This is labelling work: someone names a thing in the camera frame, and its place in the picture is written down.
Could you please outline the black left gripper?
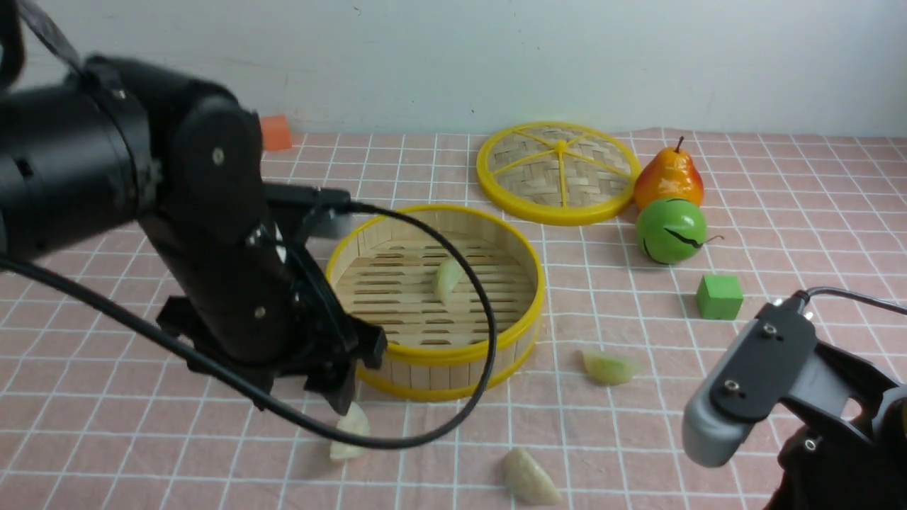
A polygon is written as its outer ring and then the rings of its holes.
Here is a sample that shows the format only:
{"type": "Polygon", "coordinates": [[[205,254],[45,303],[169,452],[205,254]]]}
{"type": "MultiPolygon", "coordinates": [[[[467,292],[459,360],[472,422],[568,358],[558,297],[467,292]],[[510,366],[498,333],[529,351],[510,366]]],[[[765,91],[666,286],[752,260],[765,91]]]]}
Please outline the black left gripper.
{"type": "Polygon", "coordinates": [[[184,291],[168,298],[158,325],[260,390],[307,375],[309,390],[345,417],[356,364],[378,368],[386,338],[343,310],[305,240],[337,236],[351,203],[340,188],[268,183],[226,207],[158,210],[155,249],[184,291]]]}

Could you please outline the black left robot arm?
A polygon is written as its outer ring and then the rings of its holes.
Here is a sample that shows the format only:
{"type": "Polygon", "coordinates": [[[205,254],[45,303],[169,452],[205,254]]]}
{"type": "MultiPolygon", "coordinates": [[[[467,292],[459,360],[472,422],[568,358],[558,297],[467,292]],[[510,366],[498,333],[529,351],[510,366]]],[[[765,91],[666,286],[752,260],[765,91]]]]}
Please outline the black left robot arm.
{"type": "Polygon", "coordinates": [[[259,117],[220,85],[134,60],[2,100],[2,253],[33,261],[131,222],[182,289],[170,339],[269,393],[301,375],[346,414],[381,327],[351,317],[305,248],[337,238],[342,188],[266,183],[259,117]]]}

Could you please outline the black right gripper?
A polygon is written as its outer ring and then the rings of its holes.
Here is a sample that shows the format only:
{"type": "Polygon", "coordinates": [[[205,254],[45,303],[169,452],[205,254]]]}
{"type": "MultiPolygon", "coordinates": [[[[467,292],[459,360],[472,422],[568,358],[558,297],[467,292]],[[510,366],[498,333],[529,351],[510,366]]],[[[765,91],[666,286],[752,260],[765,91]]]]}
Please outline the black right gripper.
{"type": "Polygon", "coordinates": [[[802,421],[768,509],[903,509],[905,384],[820,343],[782,404],[802,421]]]}

